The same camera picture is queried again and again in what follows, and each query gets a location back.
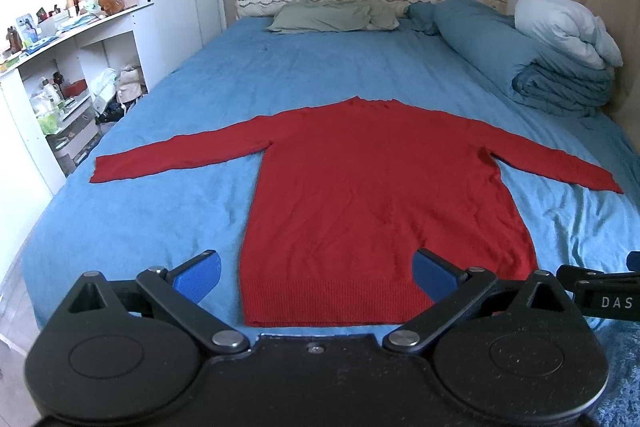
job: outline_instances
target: red sweater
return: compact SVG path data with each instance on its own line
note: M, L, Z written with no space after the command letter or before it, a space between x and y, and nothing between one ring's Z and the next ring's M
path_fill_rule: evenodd
M250 326L405 322L431 304L412 280L420 247L525 279L536 254L493 156L622 193L607 171L481 121L359 98L100 156L91 181L262 150L240 258Z

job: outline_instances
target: sweater sleeve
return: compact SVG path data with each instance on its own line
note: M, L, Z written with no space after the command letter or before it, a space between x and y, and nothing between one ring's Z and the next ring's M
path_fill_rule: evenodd
M171 169L194 169L262 151L284 130L293 111L257 116L217 131L174 136L95 159L91 183L140 178Z
M476 141L494 156L518 170L593 190L623 194L610 172L564 151L550 149L479 120L468 120Z

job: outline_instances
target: brown plush toy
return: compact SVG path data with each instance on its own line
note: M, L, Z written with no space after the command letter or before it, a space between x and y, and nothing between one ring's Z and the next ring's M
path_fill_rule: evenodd
M124 1L123 0L98 0L98 4L102 11L107 15L115 15L116 13L120 13L124 10Z

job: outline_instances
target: floor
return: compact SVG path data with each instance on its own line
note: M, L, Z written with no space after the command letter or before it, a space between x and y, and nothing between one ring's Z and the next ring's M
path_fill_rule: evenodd
M24 359L38 336L33 308L19 270L0 300L0 427L31 427L39 419L22 379Z

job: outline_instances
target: metal screw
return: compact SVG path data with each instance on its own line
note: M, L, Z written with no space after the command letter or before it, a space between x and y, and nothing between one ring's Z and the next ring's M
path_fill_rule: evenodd
M213 335L211 341L217 346L236 348L244 341L244 335L239 331L222 330Z
M389 334L389 342L394 346L412 347L420 342L420 335L411 330L397 330Z

